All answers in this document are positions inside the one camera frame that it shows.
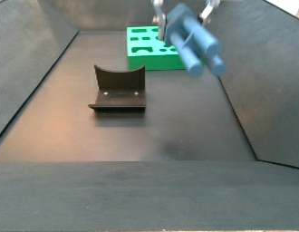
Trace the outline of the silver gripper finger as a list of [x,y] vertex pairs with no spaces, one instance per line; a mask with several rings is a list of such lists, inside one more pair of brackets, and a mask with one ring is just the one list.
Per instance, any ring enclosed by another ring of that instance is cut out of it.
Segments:
[[210,16],[215,9],[220,6],[222,0],[206,0],[206,7],[200,13],[202,23],[206,24],[210,21]]
[[164,40],[166,14],[163,12],[163,0],[151,0],[155,9],[152,22],[159,26],[159,39]]

